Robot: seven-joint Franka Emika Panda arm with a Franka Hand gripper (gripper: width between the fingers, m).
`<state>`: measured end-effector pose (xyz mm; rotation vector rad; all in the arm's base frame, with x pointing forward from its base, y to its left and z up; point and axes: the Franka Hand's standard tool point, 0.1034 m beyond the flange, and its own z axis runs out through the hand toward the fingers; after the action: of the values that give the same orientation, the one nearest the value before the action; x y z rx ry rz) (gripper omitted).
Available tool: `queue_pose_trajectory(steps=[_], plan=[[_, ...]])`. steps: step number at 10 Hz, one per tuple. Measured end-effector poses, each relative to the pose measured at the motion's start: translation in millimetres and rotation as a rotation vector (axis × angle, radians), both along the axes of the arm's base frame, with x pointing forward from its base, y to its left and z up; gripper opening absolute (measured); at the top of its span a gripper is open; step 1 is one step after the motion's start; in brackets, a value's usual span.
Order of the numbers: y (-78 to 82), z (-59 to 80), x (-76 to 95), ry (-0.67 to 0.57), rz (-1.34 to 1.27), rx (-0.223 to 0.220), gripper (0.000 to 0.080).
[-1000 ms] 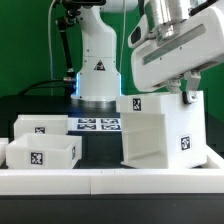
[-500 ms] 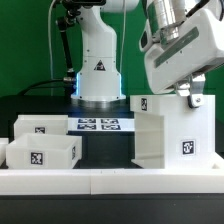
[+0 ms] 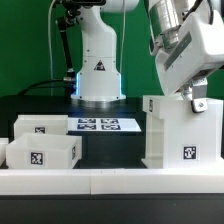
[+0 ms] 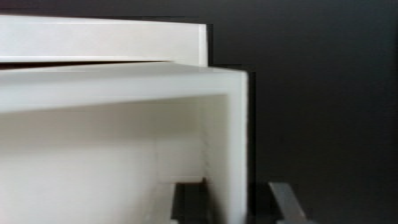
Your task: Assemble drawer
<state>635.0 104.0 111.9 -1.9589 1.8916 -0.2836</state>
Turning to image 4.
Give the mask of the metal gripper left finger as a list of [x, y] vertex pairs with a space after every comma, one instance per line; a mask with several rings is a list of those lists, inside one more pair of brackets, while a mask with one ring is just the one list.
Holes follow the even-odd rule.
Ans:
[[212, 224], [210, 199], [206, 180], [176, 184], [171, 219], [178, 224]]

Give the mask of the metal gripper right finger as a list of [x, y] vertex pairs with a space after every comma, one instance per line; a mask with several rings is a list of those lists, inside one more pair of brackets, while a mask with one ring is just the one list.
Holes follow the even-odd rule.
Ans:
[[269, 186], [283, 216], [277, 224], [308, 224], [308, 216], [290, 184], [285, 182], [270, 182]]

